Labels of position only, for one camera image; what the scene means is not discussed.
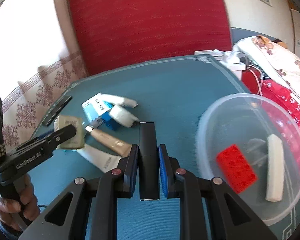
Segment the green baby ointment box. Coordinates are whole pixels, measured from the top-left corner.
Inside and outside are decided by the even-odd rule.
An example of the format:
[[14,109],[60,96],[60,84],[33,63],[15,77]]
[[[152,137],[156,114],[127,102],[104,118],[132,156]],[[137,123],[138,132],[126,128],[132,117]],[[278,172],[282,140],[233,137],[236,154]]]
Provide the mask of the green baby ointment box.
[[69,115],[59,115],[54,121],[55,132],[60,130],[57,148],[76,150],[84,147],[83,119]]

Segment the red toy brick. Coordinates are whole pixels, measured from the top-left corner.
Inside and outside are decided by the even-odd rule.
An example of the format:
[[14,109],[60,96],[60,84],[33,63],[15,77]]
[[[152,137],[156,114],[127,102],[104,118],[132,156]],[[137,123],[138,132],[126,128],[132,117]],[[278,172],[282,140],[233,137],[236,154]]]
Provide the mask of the red toy brick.
[[253,168],[235,144],[219,152],[216,161],[229,185],[237,194],[245,191],[258,180]]

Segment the white cream tube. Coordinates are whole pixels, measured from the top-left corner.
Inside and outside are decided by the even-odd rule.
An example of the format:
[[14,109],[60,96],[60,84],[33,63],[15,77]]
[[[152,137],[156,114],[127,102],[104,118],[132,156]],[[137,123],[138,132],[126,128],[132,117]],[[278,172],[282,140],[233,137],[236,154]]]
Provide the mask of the white cream tube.
[[88,144],[83,148],[76,150],[85,160],[96,166],[103,173],[106,173],[114,168],[117,168],[121,156],[112,155],[101,150],[98,150]]

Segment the rose gold cosmetic tube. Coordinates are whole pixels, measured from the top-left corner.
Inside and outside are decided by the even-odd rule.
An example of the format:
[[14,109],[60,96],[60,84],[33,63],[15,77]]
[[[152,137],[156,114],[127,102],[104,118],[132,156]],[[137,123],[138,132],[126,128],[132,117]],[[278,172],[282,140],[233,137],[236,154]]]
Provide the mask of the rose gold cosmetic tube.
[[122,141],[116,137],[103,132],[100,129],[93,128],[91,126],[85,126],[85,130],[99,143],[106,146],[110,150],[119,154],[122,157],[127,157],[130,154],[132,145]]

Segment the white eraser block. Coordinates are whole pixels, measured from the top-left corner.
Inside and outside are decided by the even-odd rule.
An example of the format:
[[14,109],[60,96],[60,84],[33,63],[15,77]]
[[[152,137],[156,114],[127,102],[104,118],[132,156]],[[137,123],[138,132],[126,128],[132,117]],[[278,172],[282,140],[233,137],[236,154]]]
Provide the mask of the white eraser block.
[[285,154],[282,140],[275,134],[267,138],[268,175],[266,200],[279,202],[283,198],[285,181]]

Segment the black rectangular case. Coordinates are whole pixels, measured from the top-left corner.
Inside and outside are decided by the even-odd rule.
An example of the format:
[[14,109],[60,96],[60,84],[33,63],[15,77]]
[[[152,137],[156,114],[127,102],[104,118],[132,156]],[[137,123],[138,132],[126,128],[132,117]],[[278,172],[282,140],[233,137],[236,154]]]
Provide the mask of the black rectangular case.
[[159,153],[154,122],[140,123],[138,164],[140,200],[159,200]]

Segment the white round cap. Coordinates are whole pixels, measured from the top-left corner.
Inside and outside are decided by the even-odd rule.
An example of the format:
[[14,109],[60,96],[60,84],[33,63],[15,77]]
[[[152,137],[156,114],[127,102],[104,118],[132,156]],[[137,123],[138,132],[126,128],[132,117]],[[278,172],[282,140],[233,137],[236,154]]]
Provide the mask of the white round cap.
[[136,116],[120,105],[114,105],[109,111],[109,115],[113,120],[126,128],[130,128],[134,126],[135,123],[140,122]]

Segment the blue toy brick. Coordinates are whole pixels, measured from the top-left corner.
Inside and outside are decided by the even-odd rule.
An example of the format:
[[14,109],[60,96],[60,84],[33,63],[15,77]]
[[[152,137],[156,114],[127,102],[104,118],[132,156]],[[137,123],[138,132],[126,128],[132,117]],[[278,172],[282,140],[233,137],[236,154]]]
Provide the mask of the blue toy brick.
[[103,120],[103,123],[111,130],[116,131],[121,126],[111,116],[109,116],[108,113],[104,113],[101,116],[101,119]]

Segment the blue white medicine box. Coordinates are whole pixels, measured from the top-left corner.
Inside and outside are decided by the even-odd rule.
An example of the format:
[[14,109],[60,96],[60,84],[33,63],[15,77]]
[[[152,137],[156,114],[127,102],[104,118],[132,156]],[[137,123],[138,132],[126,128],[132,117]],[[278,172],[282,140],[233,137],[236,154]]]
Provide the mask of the blue white medicine box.
[[89,124],[94,128],[97,128],[102,124],[106,124],[111,120],[109,111],[112,109],[113,105],[111,103],[105,102],[102,96],[102,93],[98,93],[82,103],[82,108],[87,117],[87,120],[89,121]]

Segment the teal table mat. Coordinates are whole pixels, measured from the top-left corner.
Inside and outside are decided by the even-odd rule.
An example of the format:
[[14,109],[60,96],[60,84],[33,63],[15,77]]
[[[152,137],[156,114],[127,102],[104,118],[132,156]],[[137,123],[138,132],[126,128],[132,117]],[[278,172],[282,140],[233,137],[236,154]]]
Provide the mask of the teal table mat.
[[22,239],[295,239],[300,129],[274,102],[206,55],[104,72],[65,92],[62,114],[85,117],[98,93],[137,101],[138,122],[108,134],[126,158],[85,137],[30,171],[46,205]]

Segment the patterned curtain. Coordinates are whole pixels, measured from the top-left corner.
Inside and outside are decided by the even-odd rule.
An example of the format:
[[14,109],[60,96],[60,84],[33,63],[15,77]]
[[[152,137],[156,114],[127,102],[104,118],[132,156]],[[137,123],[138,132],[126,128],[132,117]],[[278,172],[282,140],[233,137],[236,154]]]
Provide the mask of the patterned curtain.
[[69,0],[0,0],[0,97],[6,150],[29,140],[70,83],[86,76]]

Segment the white sachet packet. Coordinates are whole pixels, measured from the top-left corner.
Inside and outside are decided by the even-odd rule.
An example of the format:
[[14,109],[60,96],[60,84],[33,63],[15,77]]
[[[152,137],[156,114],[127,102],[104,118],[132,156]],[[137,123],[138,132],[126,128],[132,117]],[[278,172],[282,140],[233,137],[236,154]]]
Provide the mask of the white sachet packet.
[[138,106],[138,103],[135,100],[117,95],[102,94],[101,98],[103,101],[111,103],[112,105],[120,105],[128,108],[135,108]]

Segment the clear plastic bowl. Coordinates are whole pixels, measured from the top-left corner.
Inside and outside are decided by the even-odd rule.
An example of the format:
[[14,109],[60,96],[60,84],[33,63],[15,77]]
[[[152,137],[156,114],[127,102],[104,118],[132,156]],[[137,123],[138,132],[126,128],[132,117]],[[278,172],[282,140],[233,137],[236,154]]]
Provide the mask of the clear plastic bowl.
[[[282,199],[275,202],[266,199],[269,137],[281,139],[284,159]],[[196,155],[203,178],[221,177],[230,183],[217,155],[232,145],[257,176],[239,196],[267,226],[283,220],[300,199],[300,128],[274,101],[254,94],[232,94],[215,101],[199,122]]]

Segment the red bed sheet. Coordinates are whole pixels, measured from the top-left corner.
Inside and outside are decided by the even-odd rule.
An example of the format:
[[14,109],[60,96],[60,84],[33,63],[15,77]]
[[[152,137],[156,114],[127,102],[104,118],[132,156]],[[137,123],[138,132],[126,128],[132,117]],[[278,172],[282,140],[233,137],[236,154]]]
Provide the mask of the red bed sheet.
[[261,71],[258,68],[248,66],[242,72],[242,82],[251,93],[264,96],[284,108],[300,128],[300,104],[291,96],[290,90],[261,76]]

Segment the floral quilt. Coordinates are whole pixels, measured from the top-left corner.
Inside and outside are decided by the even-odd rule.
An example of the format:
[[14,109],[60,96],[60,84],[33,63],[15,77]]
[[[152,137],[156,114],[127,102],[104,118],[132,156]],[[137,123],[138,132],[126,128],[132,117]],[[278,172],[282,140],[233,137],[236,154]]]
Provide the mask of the floral quilt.
[[299,57],[262,35],[243,38],[233,48],[248,55],[270,79],[290,90],[300,104]]

